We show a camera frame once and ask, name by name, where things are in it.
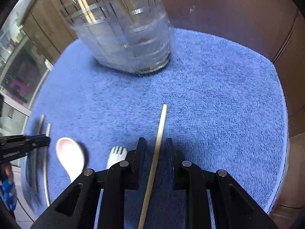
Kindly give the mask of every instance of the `wooden skewer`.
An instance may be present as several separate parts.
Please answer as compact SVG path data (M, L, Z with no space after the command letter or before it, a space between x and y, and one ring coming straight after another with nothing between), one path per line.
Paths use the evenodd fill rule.
M51 124L48 123L47 125L47 132L45 135L47 137L50 136L51 131ZM48 180L47 180L47 157L48 157L48 147L45 147L44 155L43 155L43 187L45 190L45 201L47 202L48 207L50 206L50 199L49 199L49 193L48 193Z
M94 18L94 15L92 14L92 12L90 10L86 11L86 9L89 8L87 1L86 0L77 0L77 1L78 1L80 8L83 10L83 14L86 17L86 20L88 22L95 21L95 18Z
M150 199L150 195L152 192L153 182L155 179L158 160L159 160L159 152L160 152L160 147L161 147L161 142L162 142L162 136L163 136L163 130L164 130L164 124L165 124L165 118L166 118L166 111L167 111L167 105L163 104L158 133L157 133L156 145L155 145L155 150L153 153L153 158L152 158L153 160L152 160L152 165L150 167L150 173L149 173L149 177L148 177L147 188L146 188L146 192L145 192L145 196L144 196L144 202L143 202L143 206L142 206L141 217L140 217L138 229L143 229L144 223L145 223L149 199Z
M40 117L39 125L38 125L38 131L37 134L40 135L42 131L42 125L43 121L45 120L45 115L42 114ZM34 178L34 188L35 191L38 192L38 186L37 186L37 148L34 149L34 169L33 169L33 178Z

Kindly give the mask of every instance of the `cabinet door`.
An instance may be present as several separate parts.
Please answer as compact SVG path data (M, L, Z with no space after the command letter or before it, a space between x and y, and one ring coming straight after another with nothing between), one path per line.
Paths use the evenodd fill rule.
M77 37L60 9L62 5L59 0L37 0L31 14L55 48L62 53Z
M60 52L54 47L52 42L44 34L34 17L29 14L23 24L23 30L41 53L54 64L58 59Z

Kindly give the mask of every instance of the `blue patterned object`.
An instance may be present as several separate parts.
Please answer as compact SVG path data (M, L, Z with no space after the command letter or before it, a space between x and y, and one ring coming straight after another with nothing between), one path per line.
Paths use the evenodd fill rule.
M14 211L17 203L15 183L9 184L9 181L6 179L2 182L1 189L3 191L4 202L8 205L10 210Z
M283 178L287 152L287 113L273 64L229 40L175 29L176 49L159 73L135 76L100 66L80 41L63 52L44 82L26 133L36 134L41 114L52 124L48 152L51 202L70 180L55 152L70 137L88 151L87 168L106 168L113 146L136 148L147 140L147 157L138 191L127 190L125 228L137 228L155 147L162 104L168 104L163 145L145 228L184 228L185 195L172 191L164 140L173 139L187 160L215 172L227 170L266 211ZM35 193L33 160L22 175L25 198L36 216L45 209L43 151L39 149Z

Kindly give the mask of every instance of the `spoon bowl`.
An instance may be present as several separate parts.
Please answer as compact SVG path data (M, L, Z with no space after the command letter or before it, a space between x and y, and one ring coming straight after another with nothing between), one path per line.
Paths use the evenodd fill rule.
M73 182L85 166L85 156L81 147L73 139L60 138L56 143L56 155Z

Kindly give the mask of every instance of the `brown wall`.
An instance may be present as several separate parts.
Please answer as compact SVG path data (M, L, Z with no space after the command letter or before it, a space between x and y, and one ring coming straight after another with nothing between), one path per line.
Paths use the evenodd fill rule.
M293 24L292 0L163 0L175 27L221 36L271 61Z
M305 132L305 19L298 13L294 31L274 64L284 91L289 116L289 136Z
M305 133L293 137L289 141L287 175L284 178L277 204L270 213L271 219L279 229L289 229L299 216L301 208L305 207Z

